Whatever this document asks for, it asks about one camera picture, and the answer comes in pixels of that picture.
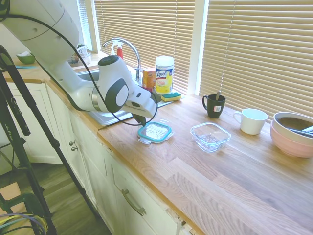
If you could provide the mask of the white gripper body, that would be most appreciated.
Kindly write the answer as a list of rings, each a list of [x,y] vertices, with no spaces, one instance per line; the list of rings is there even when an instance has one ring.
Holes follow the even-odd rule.
[[[152,118],[157,109],[156,103],[151,99],[151,93],[135,85],[134,92],[129,95],[122,110],[142,117]]]

